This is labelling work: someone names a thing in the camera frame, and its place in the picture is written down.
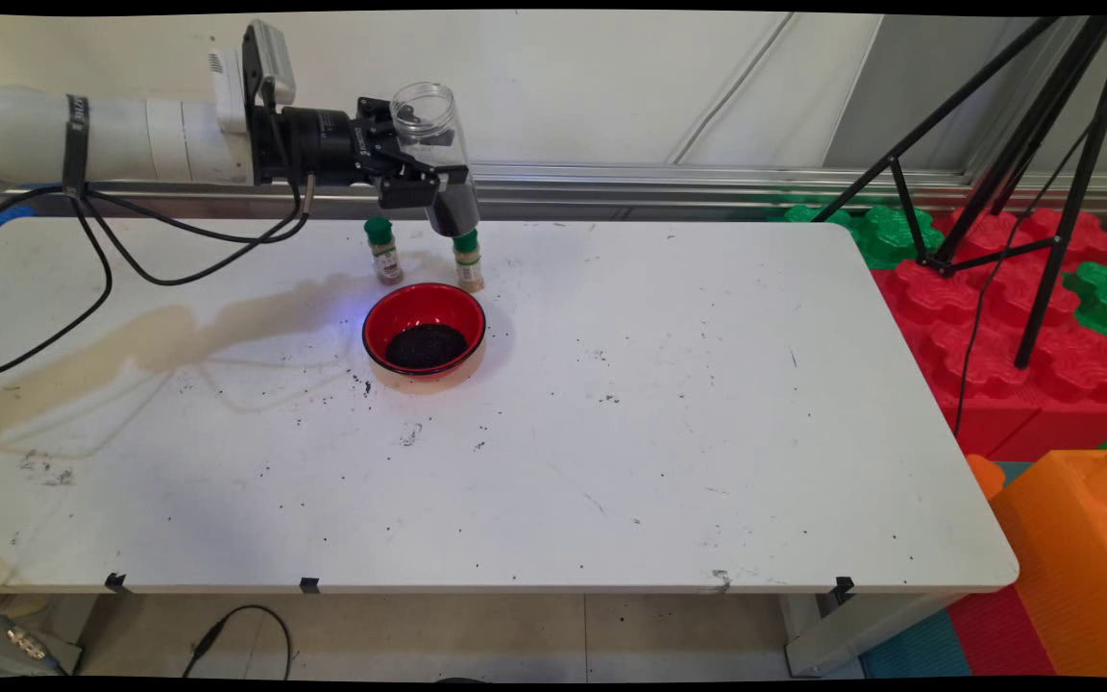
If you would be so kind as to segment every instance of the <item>orange foam block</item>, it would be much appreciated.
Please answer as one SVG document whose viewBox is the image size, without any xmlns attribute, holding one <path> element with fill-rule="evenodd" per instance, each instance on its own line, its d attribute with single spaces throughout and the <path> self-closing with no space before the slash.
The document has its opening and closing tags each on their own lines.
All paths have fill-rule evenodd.
<svg viewBox="0 0 1107 692">
<path fill-rule="evenodd" d="M 1054 670 L 1107 678 L 1107 451 L 1049 452 L 990 506 Z"/>
</svg>

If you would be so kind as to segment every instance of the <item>green cap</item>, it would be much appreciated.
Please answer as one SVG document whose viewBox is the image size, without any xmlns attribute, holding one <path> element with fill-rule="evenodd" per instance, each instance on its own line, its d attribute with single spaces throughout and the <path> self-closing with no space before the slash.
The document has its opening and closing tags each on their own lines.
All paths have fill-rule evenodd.
<svg viewBox="0 0 1107 692">
<path fill-rule="evenodd" d="M 372 245 L 386 245 L 395 237 L 391 235 L 391 223 L 382 216 L 373 216 L 365 221 L 365 236 Z"/>
<path fill-rule="evenodd" d="M 461 237 L 454 237 L 452 239 L 452 245 L 455 246 L 456 252 L 470 252 L 477 248 L 476 245 L 476 229 L 464 234 Z"/>
</svg>

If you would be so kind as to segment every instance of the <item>black tripod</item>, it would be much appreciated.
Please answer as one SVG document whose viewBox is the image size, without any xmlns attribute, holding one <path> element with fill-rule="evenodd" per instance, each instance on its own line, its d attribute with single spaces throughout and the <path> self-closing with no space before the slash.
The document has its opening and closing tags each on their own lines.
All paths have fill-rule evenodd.
<svg viewBox="0 0 1107 692">
<path fill-rule="evenodd" d="M 924 136 L 937 123 L 941 122 L 951 111 L 962 104 L 968 96 L 972 95 L 981 84 L 987 82 L 1006 65 L 1012 58 L 1015 58 L 1024 48 L 1027 48 L 1046 28 L 1053 25 L 1058 18 L 1041 18 L 1028 27 L 1018 39 L 1012 40 L 1001 53 L 999 53 L 987 65 L 981 68 L 980 73 L 968 80 L 966 84 L 952 93 L 937 110 L 931 113 L 925 121 L 913 127 L 913 132 L 908 133 L 898 144 L 892 146 L 878 163 L 870 166 L 856 183 L 848 186 L 839 197 L 835 198 L 830 205 L 823 208 L 817 216 L 816 223 L 824 223 L 828 216 L 835 214 L 848 200 L 851 200 L 857 193 L 860 193 L 866 185 L 877 177 L 880 172 L 891 167 L 891 175 L 896 178 L 896 188 L 899 192 L 900 205 L 904 207 L 904 215 L 908 218 L 908 227 L 913 236 L 917 246 L 917 262 L 928 267 L 934 267 L 942 276 L 951 276 L 965 268 L 999 262 L 1015 255 L 1024 255 L 1035 250 L 1049 249 L 1048 261 L 1045 262 L 1045 271 L 1041 275 L 1041 285 L 1036 292 L 1036 301 L 1032 304 L 1032 312 L 1028 314 L 1026 327 L 1023 328 L 1023 340 L 1020 341 L 1018 352 L 1015 355 L 1016 368 L 1027 368 L 1032 358 L 1032 349 L 1036 345 L 1037 334 L 1041 332 L 1041 324 L 1045 321 L 1045 311 L 1048 310 L 1049 298 L 1053 295 L 1055 283 L 1057 283 L 1062 262 L 1067 255 L 1067 247 L 1070 245 L 1070 237 L 1074 233 L 1075 220 L 1079 218 L 1079 210 L 1084 202 L 1084 194 L 1088 190 L 1088 183 L 1093 171 L 1096 167 L 1096 158 L 1099 157 L 1099 149 L 1104 144 L 1104 133 L 1107 132 L 1107 76 L 1104 80 L 1104 90 L 1096 104 L 1096 114 L 1089 124 L 1088 131 L 1084 133 L 1084 149 L 1079 157 L 1079 163 L 1075 169 L 1075 177 L 1070 184 L 1070 193 L 1067 194 L 1067 202 L 1062 209 L 1062 223 L 1058 224 L 1057 234 L 1047 237 L 1045 240 L 1020 245 L 1011 248 L 1007 242 L 1006 249 L 993 255 L 985 255 L 984 258 L 968 259 L 965 262 L 952 262 L 954 251 L 959 242 L 975 223 L 976 216 L 989 205 L 990 215 L 999 215 L 1011 194 L 1015 192 L 1020 178 L 1027 172 L 1027 166 L 1032 158 L 1036 156 L 1041 143 L 1048 135 L 1053 123 L 1062 113 L 1063 106 L 1070 99 L 1070 93 L 1079 83 L 1082 75 L 1088 70 L 1088 65 L 1096 52 L 1104 43 L 1107 35 L 1107 14 L 1101 17 L 1090 17 L 1075 35 L 1070 48 L 1062 56 L 1058 66 L 1046 80 L 1045 86 L 1041 89 L 1036 100 L 1032 102 L 1027 113 L 1023 115 L 1015 132 L 1012 133 L 1002 153 L 997 155 L 993 166 L 981 177 L 980 183 L 972 189 L 972 196 L 966 202 L 965 208 L 954 227 L 945 234 L 942 245 L 934 252 L 928 254 L 925 240 L 921 237 L 921 230 L 917 223 L 917 215 L 913 211 L 913 200 L 908 192 L 908 184 L 904 180 L 904 172 L 900 167 L 900 155 L 904 154 L 910 146 L 917 144 L 920 137 Z"/>
</svg>

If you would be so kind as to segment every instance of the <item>spice jar label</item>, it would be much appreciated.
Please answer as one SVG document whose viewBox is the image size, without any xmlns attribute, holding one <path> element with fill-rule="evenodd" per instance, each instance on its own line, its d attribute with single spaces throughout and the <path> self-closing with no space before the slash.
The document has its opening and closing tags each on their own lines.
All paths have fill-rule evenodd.
<svg viewBox="0 0 1107 692">
<path fill-rule="evenodd" d="M 395 250 L 386 250 L 374 256 L 374 269 L 383 279 L 395 279 L 400 276 L 400 257 Z"/>
<path fill-rule="evenodd" d="M 470 283 L 475 280 L 480 280 L 480 261 L 470 265 L 455 265 L 456 277 L 463 283 Z"/>
</svg>

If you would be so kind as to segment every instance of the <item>table leg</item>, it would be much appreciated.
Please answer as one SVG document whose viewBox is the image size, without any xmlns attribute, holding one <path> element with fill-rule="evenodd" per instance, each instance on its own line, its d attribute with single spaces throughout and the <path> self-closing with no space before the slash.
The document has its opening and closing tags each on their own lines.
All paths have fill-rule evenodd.
<svg viewBox="0 0 1107 692">
<path fill-rule="evenodd" d="M 794 678 L 818 678 L 882 644 L 965 593 L 858 593 L 826 617 L 813 595 L 782 596 L 788 631 L 785 657 Z"/>
</svg>

